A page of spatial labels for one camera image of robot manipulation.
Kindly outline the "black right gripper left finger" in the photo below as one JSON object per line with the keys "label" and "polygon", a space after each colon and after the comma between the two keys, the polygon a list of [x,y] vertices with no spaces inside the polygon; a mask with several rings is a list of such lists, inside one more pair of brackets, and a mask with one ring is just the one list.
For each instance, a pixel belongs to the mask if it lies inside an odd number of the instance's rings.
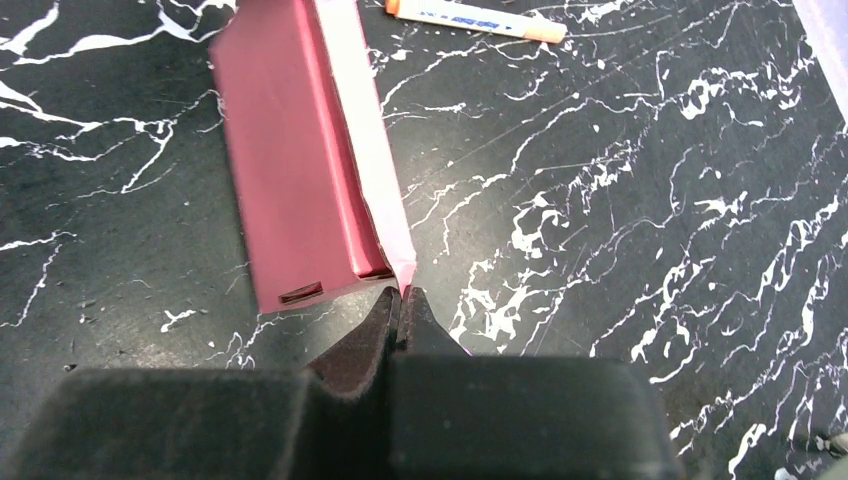
{"label": "black right gripper left finger", "polygon": [[5,479],[386,479],[385,369],[401,310],[296,370],[88,369],[62,382]]}

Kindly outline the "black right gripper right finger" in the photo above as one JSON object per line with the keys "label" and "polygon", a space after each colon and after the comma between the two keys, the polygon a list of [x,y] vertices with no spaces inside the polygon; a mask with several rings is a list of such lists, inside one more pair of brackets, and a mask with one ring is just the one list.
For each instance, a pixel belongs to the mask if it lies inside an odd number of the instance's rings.
{"label": "black right gripper right finger", "polygon": [[390,360],[398,479],[680,479],[656,390],[616,359],[472,356],[406,292]]}

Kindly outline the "pink cardboard box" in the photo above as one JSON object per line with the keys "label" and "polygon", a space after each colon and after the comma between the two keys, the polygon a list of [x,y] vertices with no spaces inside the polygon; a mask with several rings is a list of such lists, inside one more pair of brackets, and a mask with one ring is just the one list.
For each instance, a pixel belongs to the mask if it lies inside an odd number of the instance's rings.
{"label": "pink cardboard box", "polygon": [[406,290],[416,252],[356,3],[246,1],[210,57],[259,310]]}

